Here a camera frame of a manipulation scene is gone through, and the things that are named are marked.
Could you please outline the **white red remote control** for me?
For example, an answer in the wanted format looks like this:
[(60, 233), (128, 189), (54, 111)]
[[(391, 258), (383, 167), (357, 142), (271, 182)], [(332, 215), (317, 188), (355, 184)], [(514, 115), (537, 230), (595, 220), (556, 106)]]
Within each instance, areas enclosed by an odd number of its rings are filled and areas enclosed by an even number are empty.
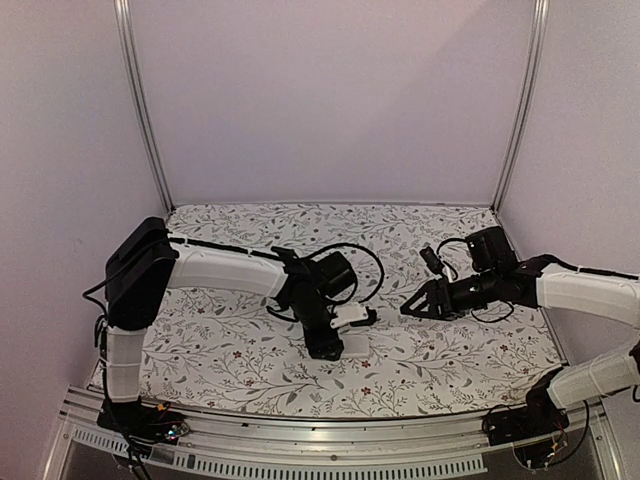
[(370, 354), (370, 342), (367, 335), (348, 334), (342, 337), (344, 358), (366, 359)]

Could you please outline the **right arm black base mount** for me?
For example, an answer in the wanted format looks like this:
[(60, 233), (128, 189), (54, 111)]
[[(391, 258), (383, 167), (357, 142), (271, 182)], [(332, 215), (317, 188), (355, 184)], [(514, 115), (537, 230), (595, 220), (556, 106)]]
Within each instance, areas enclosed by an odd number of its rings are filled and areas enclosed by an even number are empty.
[(491, 409), (482, 419), (482, 430), (489, 445), (496, 446), (534, 438), (563, 430), (569, 426), (563, 408), (552, 402), (547, 388), (561, 371), (560, 368), (543, 375), (526, 393), (521, 407)]

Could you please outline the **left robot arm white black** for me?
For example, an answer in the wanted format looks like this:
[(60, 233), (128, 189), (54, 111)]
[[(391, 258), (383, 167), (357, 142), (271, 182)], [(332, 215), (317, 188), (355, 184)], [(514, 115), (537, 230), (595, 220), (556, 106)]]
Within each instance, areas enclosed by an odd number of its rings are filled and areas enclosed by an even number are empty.
[(101, 350), (105, 399), (111, 419), (128, 434), (148, 426), (139, 405), (143, 340), (169, 289), (210, 288), (272, 299), (301, 324), (308, 354), (337, 360), (344, 351), (338, 331), (377, 320), (365, 300), (343, 294), (358, 287), (343, 244), (300, 256), (274, 247), (260, 252), (174, 235), (159, 217), (148, 217), (105, 265), (105, 277), (83, 298), (101, 315), (95, 344)]

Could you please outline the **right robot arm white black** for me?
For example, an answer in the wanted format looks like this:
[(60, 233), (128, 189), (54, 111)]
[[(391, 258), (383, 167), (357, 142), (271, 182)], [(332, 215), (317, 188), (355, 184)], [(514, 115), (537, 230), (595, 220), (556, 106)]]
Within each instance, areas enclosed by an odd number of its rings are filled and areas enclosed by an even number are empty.
[[(427, 247), (420, 255), (433, 279), (400, 307), (420, 319), (452, 321), (474, 314), (494, 302), (533, 309), (586, 313), (639, 326), (639, 278), (610, 270), (571, 265), (543, 254), (518, 259), (504, 230), (489, 227), (463, 238), (473, 275), (456, 280), (446, 272), (439, 252)], [(594, 397), (606, 397), (639, 384), (639, 344), (636, 341), (581, 364), (542, 377), (526, 394), (517, 427), (537, 436), (552, 424), (556, 412)]]

